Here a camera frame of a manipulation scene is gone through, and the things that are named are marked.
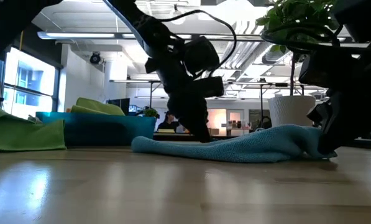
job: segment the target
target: white pot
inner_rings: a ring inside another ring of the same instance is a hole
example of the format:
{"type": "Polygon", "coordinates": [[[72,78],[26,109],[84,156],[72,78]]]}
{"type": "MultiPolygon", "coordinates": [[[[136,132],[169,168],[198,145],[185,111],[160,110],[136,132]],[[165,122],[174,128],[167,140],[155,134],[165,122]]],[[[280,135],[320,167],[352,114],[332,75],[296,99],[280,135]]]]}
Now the white pot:
{"type": "Polygon", "coordinates": [[[272,126],[296,124],[312,126],[307,118],[311,108],[315,107],[315,98],[312,96],[281,96],[268,100],[272,126]]]}

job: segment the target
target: green towel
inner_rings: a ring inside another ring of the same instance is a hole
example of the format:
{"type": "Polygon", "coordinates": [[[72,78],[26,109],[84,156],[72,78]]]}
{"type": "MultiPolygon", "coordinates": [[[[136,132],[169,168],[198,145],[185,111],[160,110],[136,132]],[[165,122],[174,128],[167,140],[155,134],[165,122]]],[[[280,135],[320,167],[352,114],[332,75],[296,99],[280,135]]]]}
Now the green towel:
{"type": "Polygon", "coordinates": [[[66,149],[63,123],[35,124],[0,109],[0,151],[66,149]]]}
{"type": "Polygon", "coordinates": [[[85,108],[83,106],[78,106],[78,105],[72,106],[71,113],[107,114],[104,112],[92,110],[92,109],[85,108]]]}
{"type": "Polygon", "coordinates": [[[72,106],[71,113],[94,113],[124,116],[123,110],[116,105],[103,104],[96,100],[89,100],[86,98],[78,98],[76,105],[72,106]]]}

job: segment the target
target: teal bin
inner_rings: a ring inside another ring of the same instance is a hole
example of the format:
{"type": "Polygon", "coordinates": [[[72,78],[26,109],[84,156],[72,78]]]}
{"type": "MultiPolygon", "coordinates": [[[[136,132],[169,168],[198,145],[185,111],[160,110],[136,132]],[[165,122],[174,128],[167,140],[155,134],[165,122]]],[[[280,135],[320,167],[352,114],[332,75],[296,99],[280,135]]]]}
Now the teal bin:
{"type": "Polygon", "coordinates": [[[65,120],[66,146],[130,146],[137,136],[152,139],[156,118],[116,116],[105,114],[79,114],[37,112],[43,123],[65,120]]]}

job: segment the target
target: table surface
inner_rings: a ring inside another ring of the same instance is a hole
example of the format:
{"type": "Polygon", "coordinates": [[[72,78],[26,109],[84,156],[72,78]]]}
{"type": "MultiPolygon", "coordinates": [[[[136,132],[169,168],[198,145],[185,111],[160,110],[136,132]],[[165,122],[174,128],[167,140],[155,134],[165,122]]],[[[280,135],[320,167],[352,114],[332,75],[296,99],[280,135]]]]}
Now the table surface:
{"type": "Polygon", "coordinates": [[[371,150],[231,164],[128,149],[0,154],[0,224],[371,223],[371,150]]]}

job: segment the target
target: teal towel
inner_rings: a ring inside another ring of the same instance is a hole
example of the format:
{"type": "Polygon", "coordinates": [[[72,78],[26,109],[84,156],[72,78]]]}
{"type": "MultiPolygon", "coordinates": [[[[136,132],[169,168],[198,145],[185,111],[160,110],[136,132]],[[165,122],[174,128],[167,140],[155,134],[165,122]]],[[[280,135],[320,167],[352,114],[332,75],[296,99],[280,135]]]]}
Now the teal towel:
{"type": "Polygon", "coordinates": [[[137,137],[131,149],[133,152],[241,163],[288,161],[303,156],[312,159],[336,157],[335,152],[330,155],[318,152],[321,135],[322,131],[316,128],[284,125],[206,144],[174,144],[137,137]]]}

